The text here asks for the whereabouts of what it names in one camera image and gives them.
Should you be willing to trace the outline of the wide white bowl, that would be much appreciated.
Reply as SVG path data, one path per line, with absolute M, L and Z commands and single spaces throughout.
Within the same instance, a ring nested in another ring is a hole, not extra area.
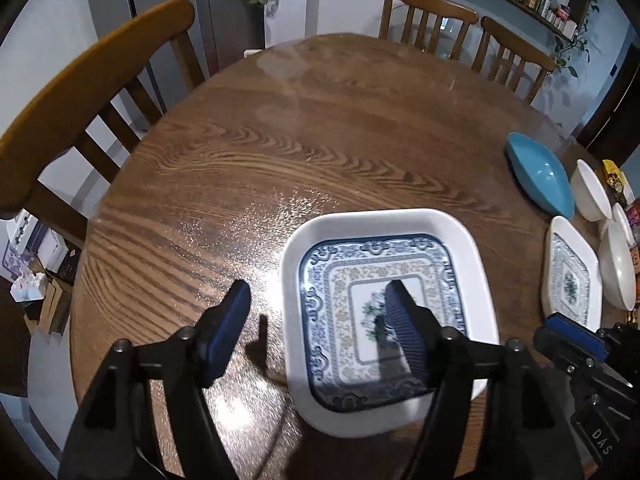
M 624 232 L 612 220 L 602 230 L 598 258 L 605 299 L 620 310 L 631 311 L 636 304 L 634 265 Z

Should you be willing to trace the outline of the large blue-patterned square plate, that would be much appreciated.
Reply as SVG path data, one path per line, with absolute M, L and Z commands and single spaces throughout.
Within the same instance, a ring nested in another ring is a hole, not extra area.
M 472 341 L 499 333 L 480 252 L 446 212 L 418 208 L 324 214 L 299 226 L 281 263 L 288 390 L 302 419 L 338 438 L 422 419 L 432 390 L 414 376 L 387 319 L 385 289 Z

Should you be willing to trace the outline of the tall white bowl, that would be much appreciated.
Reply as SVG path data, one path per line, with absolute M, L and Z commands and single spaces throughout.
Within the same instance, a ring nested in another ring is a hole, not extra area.
M 612 219 L 622 230 L 626 243 L 629 248 L 636 246 L 634 233 L 632 232 L 626 212 L 620 203 L 614 203 L 612 206 Z

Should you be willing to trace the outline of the white ribbed bowl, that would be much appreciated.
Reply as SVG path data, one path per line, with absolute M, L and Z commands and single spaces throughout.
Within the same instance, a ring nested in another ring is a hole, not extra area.
M 570 177 L 574 200 L 579 213 L 590 222 L 612 219 L 612 208 L 596 173 L 582 159 Z

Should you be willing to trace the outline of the blue square plate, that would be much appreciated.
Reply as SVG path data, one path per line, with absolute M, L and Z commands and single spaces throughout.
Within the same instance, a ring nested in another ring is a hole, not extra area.
M 562 162 L 548 148 L 523 133 L 506 138 L 506 156 L 527 196 L 547 214 L 571 219 L 575 201 Z

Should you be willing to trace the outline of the small blue-patterned square plate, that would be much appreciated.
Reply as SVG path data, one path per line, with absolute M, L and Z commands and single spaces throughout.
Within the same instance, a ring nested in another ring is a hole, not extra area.
M 544 316 L 562 313 L 595 333 L 601 326 L 602 280 L 591 246 L 564 217 L 547 231 L 541 304 Z

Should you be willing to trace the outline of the yellow snack bag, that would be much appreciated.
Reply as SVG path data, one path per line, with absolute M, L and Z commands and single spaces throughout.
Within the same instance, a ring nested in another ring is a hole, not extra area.
M 612 188 L 616 194 L 624 194 L 626 178 L 623 175 L 623 171 L 611 159 L 603 159 L 602 164 L 605 182 L 608 187 Z

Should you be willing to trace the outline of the near wooden chair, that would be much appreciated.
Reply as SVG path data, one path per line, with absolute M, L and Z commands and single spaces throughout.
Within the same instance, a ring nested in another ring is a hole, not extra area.
M 88 220 L 44 186 L 43 170 L 70 150 L 79 154 L 107 182 L 119 166 L 107 156 L 87 131 L 94 118 L 101 118 L 127 151 L 140 140 L 112 101 L 126 91 L 150 125 L 162 114 L 138 79 L 155 40 L 130 50 L 128 42 L 139 37 L 143 26 L 130 22 L 101 38 L 57 74 L 18 114 L 1 137 L 1 217 L 9 220 L 27 211 L 76 246 L 85 243 Z M 202 84 L 197 68 L 186 77 L 191 90 Z

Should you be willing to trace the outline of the wooden chair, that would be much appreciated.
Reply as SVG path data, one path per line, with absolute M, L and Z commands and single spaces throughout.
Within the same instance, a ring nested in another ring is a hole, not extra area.
M 480 19 L 480 27 L 483 29 L 483 33 L 471 70 L 476 74 L 482 71 L 489 44 L 491 40 L 494 40 L 498 44 L 498 51 L 490 64 L 487 80 L 498 82 L 502 86 L 509 86 L 511 91 L 515 93 L 524 76 L 526 65 L 536 65 L 538 67 L 537 77 L 525 97 L 525 102 L 532 104 L 544 80 L 555 69 L 554 58 L 489 16 L 483 16 Z
M 384 0 L 381 15 L 381 24 L 378 29 L 378 38 L 390 38 L 390 20 L 392 19 L 393 4 L 395 0 Z M 451 0 L 398 0 L 407 7 L 407 13 L 402 26 L 400 42 L 410 44 L 416 12 L 420 13 L 420 22 L 413 39 L 413 45 L 421 51 L 435 54 L 440 38 L 440 28 L 445 20 L 455 20 L 461 23 L 454 46 L 449 58 L 459 61 L 462 55 L 464 40 L 472 25 L 475 25 L 480 17 L 478 13 L 467 6 L 455 3 Z
M 119 166 L 107 156 L 87 131 L 94 118 L 101 118 L 127 151 L 140 140 L 112 101 L 126 91 L 150 125 L 162 114 L 138 79 L 155 40 L 130 50 L 128 42 L 139 37 L 143 26 L 130 22 L 101 38 L 57 74 L 18 114 L 1 137 L 1 217 L 9 220 L 27 211 L 76 246 L 85 243 L 88 220 L 44 186 L 43 170 L 70 150 L 79 154 L 107 182 Z M 191 90 L 202 84 L 197 68 L 186 77 Z

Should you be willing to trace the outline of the trailing green plant right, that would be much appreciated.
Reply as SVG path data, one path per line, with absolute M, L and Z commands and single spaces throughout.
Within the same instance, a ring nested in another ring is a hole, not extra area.
M 566 41 L 555 40 L 552 58 L 554 59 L 554 70 L 556 72 L 568 73 L 577 79 L 579 73 L 574 66 L 574 62 L 578 62 L 580 57 L 585 54 L 587 55 L 587 63 L 590 63 L 588 27 L 590 14 L 592 12 L 600 12 L 598 0 L 588 0 L 585 17 L 576 27 L 572 38 Z

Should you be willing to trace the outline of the far right wooden chair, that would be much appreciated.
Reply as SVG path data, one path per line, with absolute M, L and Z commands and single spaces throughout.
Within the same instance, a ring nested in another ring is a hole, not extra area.
M 480 19 L 480 27 L 483 29 L 483 33 L 471 70 L 476 74 L 482 71 L 489 44 L 491 40 L 494 40 L 498 44 L 498 51 L 490 64 L 487 80 L 498 82 L 502 86 L 509 86 L 511 91 L 515 93 L 524 76 L 526 65 L 536 65 L 538 67 L 537 77 L 525 97 L 525 102 L 532 104 L 544 80 L 555 69 L 554 58 L 489 16 L 483 16 Z

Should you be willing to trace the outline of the grey refrigerator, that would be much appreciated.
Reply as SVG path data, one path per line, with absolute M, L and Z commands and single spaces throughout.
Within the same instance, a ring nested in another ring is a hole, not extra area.
M 165 113 L 191 92 L 186 83 L 199 68 L 208 78 L 265 47 L 264 11 L 250 0 L 88 0 L 102 38 L 135 22 L 143 26 L 128 50 L 155 40 L 158 49 L 138 79 Z

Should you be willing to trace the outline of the far left wooden chair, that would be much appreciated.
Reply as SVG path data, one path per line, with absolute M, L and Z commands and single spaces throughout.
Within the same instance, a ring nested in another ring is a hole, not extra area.
M 378 38 L 390 38 L 390 20 L 392 19 L 393 4 L 395 0 L 384 0 L 381 15 L 381 24 L 378 29 Z M 416 12 L 420 13 L 420 22 L 413 39 L 413 45 L 421 51 L 435 54 L 440 38 L 440 28 L 445 20 L 455 20 L 461 23 L 454 46 L 449 58 L 459 61 L 462 55 L 464 40 L 472 25 L 475 25 L 480 17 L 478 13 L 467 6 L 455 3 L 451 0 L 398 0 L 407 7 L 407 13 L 402 26 L 400 42 L 410 44 Z

